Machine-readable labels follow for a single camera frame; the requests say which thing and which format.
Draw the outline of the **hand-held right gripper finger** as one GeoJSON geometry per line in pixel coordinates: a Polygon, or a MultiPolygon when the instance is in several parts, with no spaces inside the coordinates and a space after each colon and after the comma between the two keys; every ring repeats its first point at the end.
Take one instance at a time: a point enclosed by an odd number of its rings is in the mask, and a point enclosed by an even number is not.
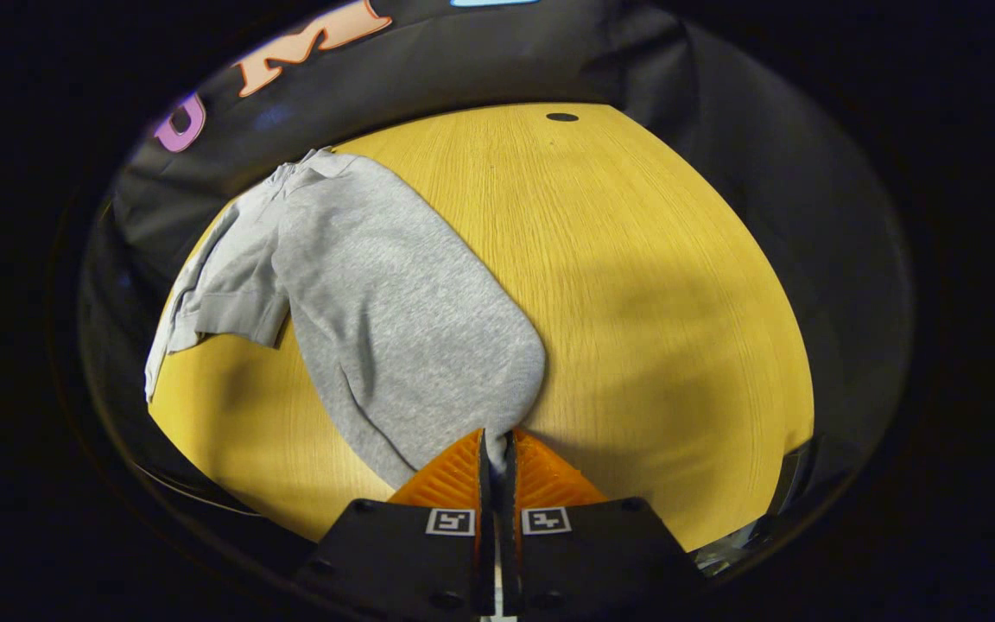
{"type": "Polygon", "coordinates": [[[495,610],[485,431],[475,429],[384,501],[357,498],[296,572],[356,622],[480,622],[495,610]]]}
{"type": "Polygon", "coordinates": [[[541,438],[508,437],[498,543],[518,622],[672,622],[707,577],[641,497],[609,498],[541,438]]]}

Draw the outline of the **grey zip-neck sweatshirt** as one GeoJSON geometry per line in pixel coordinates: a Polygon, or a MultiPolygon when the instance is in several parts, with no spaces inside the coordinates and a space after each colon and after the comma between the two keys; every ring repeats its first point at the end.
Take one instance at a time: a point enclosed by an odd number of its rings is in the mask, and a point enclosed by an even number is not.
{"type": "Polygon", "coordinates": [[[362,155],[312,150],[222,209],[179,271],[143,369],[208,336],[276,345],[292,324],[349,447],[402,487],[474,430],[505,472],[506,436],[540,393],[536,327],[414,189],[362,155]]]}

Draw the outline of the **black backdrop cloth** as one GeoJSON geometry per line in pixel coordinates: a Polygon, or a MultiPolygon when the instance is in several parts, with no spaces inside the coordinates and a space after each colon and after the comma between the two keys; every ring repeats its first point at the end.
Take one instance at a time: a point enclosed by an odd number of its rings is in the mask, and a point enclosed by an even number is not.
{"type": "Polygon", "coordinates": [[[515,429],[684,547],[777,543],[887,432],[912,288],[864,146],[800,86],[650,0],[347,0],[225,60],[114,174],[80,350],[116,454],[206,511],[328,531],[383,481],[329,418],[292,324],[143,369],[222,209],[330,149],[379,162],[528,316],[545,372],[515,429]]]}

